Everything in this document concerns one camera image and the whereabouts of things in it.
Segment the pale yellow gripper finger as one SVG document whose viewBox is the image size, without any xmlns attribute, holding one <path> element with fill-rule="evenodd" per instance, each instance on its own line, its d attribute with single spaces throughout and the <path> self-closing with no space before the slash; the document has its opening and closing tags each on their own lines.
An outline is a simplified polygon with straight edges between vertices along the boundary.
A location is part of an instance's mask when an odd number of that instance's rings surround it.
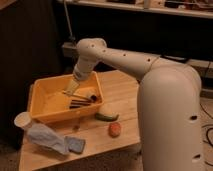
<svg viewBox="0 0 213 171">
<path fill-rule="evenodd" d="M 75 79 L 71 79 L 67 88 L 65 89 L 65 93 L 68 95 L 68 96 L 71 96 L 75 93 L 75 91 L 78 89 L 80 83 L 75 80 Z"/>
</svg>

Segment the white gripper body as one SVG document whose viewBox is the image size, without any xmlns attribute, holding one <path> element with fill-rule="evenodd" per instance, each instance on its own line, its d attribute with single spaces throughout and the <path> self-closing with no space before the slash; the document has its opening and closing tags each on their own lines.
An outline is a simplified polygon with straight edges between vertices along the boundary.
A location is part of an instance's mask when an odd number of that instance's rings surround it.
<svg viewBox="0 0 213 171">
<path fill-rule="evenodd" d="M 91 73 L 91 69 L 88 66 L 76 64 L 73 70 L 73 75 L 76 80 L 84 81 Z"/>
</svg>

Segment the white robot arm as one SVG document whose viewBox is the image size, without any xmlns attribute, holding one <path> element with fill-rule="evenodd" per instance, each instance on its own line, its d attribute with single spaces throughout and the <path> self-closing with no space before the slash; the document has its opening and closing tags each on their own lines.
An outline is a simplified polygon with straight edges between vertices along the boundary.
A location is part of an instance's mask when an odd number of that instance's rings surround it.
<svg viewBox="0 0 213 171">
<path fill-rule="evenodd" d="M 74 94 L 103 62 L 140 82 L 137 111 L 143 171 L 205 171 L 200 121 L 201 78 L 188 64 L 155 54 L 109 48 L 85 38 L 65 92 Z"/>
</svg>

